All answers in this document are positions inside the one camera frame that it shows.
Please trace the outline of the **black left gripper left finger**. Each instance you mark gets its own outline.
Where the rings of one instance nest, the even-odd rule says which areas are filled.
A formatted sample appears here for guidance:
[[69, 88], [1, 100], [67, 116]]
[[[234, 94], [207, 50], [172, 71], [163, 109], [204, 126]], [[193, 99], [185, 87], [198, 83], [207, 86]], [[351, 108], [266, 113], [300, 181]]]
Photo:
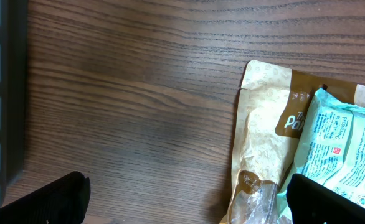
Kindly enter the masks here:
[[0, 208], [0, 224], [82, 224], [90, 179], [73, 171]]

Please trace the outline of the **brown Pantree bag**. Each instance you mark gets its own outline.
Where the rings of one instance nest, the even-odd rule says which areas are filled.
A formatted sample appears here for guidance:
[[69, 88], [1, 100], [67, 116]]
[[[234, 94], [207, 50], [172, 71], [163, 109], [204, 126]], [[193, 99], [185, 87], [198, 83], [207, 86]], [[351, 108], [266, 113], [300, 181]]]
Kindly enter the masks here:
[[222, 223], [276, 223], [277, 193], [290, 170], [316, 90], [365, 108], [365, 85], [251, 60], [240, 86], [232, 151], [232, 197]]

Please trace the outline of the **green wet wipes pack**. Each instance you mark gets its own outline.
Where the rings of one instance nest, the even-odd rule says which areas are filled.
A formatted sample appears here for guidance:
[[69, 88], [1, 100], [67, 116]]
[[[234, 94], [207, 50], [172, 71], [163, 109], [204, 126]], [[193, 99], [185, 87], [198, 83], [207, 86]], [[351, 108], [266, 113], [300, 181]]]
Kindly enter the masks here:
[[292, 219], [287, 187], [301, 174], [365, 209], [365, 108], [323, 89], [307, 112], [291, 171], [277, 194], [279, 217]]

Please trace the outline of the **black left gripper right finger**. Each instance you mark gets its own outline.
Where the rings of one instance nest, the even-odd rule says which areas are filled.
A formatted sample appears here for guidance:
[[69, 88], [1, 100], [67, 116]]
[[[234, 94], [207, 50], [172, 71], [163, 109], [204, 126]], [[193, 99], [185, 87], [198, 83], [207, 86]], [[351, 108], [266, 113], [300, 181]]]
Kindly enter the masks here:
[[294, 224], [365, 223], [365, 208], [301, 174], [292, 176], [287, 202]]

